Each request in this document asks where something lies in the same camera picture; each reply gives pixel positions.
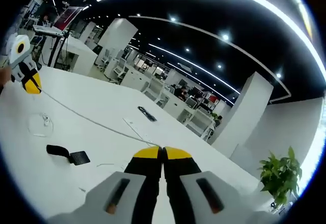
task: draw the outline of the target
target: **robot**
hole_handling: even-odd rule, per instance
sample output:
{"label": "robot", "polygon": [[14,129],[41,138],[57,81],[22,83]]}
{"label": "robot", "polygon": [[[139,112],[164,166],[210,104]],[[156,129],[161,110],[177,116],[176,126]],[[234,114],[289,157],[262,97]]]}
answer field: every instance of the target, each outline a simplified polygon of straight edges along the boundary
{"label": "robot", "polygon": [[22,83],[27,93],[40,94],[41,80],[31,56],[31,44],[27,35],[13,34],[8,41],[11,80]]}

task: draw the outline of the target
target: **cable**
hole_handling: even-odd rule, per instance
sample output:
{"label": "cable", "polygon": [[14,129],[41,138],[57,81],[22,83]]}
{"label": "cable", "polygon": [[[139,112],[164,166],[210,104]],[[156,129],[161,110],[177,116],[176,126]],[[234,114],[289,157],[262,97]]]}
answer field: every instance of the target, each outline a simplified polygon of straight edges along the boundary
{"label": "cable", "polygon": [[127,134],[124,134],[123,132],[116,131],[115,129],[112,129],[112,128],[109,128],[109,127],[106,127],[106,126],[104,126],[104,125],[102,125],[102,124],[100,124],[100,123],[98,123],[98,122],[96,122],[96,121],[93,121],[92,119],[89,119],[89,118],[87,118],[87,117],[85,117],[85,116],[79,114],[78,112],[76,112],[76,111],[74,111],[73,109],[67,107],[66,105],[64,105],[64,104],[61,103],[60,101],[56,100],[54,97],[52,97],[51,95],[49,95],[49,94],[48,94],[47,92],[45,92],[43,89],[41,89],[41,88],[39,88],[39,89],[40,89],[43,93],[45,93],[49,98],[51,98],[52,100],[54,100],[55,102],[57,102],[57,103],[60,104],[61,106],[65,107],[66,109],[70,110],[71,112],[75,113],[76,115],[78,115],[78,116],[80,116],[80,117],[83,117],[85,120],[88,120],[88,121],[90,121],[90,122],[93,122],[94,124],[96,124],[96,125],[98,125],[98,126],[101,126],[101,127],[105,128],[105,129],[107,129],[107,130],[113,131],[113,132],[115,132],[115,133],[117,133],[117,134],[120,134],[120,135],[122,135],[122,136],[126,136],[126,137],[128,137],[128,138],[131,138],[131,139],[135,139],[135,140],[141,141],[141,142],[146,143],[146,144],[148,144],[148,145],[154,145],[154,146],[159,146],[159,147],[160,147],[160,145],[158,145],[158,144],[154,144],[154,143],[152,143],[152,142],[145,141],[145,140],[139,139],[139,138],[137,138],[137,137],[130,136],[130,135],[127,135]]}

